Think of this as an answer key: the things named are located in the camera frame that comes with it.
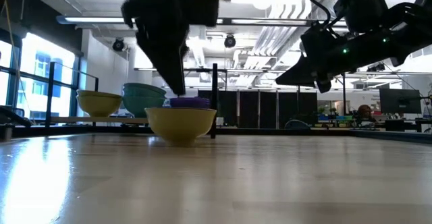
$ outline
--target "monitor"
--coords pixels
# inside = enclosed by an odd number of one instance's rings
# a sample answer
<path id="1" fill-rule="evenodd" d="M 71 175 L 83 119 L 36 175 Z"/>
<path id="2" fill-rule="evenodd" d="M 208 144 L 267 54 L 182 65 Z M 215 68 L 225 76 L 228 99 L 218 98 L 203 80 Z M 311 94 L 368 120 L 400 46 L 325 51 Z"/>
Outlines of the monitor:
<path id="1" fill-rule="evenodd" d="M 379 89 L 382 113 L 421 113 L 420 92 L 407 89 Z"/>

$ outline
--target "shelf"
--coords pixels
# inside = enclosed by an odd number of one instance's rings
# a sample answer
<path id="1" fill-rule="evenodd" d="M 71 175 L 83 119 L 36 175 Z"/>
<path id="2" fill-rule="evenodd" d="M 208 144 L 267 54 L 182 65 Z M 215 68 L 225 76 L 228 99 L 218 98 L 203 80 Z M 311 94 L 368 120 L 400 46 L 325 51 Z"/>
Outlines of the shelf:
<path id="1" fill-rule="evenodd" d="M 113 122 L 113 123 L 148 123 L 145 118 L 127 117 L 51 117 L 53 123 L 76 123 L 76 122 Z"/>

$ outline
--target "ceiling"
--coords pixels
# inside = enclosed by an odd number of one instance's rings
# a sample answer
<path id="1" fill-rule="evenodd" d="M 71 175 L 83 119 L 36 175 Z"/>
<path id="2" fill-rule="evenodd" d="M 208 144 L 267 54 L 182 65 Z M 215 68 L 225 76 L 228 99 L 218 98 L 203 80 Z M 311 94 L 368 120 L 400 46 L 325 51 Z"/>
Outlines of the ceiling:
<path id="1" fill-rule="evenodd" d="M 124 0 L 42 0 L 65 16 L 111 16 L 120 17 L 120 6 Z M 220 1 L 220 18 L 315 18 L 312 16 L 312 5 L 308 0 L 268 0 L 272 4 L 262 4 L 267 0 L 232 0 Z M 414 0 L 386 0 L 389 6 L 403 1 Z M 115 38 L 124 37 L 129 46 L 135 46 L 134 31 L 124 25 L 85 25 L 92 30 L 94 36 L 110 45 Z M 196 60 L 197 65 L 206 65 L 210 58 L 223 58 L 224 65 L 229 60 L 230 66 L 244 69 L 288 69 L 297 62 L 300 56 L 299 40 L 295 37 L 295 28 L 276 28 L 264 26 L 217 26 L 191 28 L 190 37 L 200 39 L 193 43 L 190 58 Z M 223 45 L 226 34 L 233 34 L 236 47 L 226 49 Z M 260 59 L 250 55 L 261 55 Z M 274 84 L 277 75 L 235 75 L 230 78 L 230 86 L 248 84 Z"/>

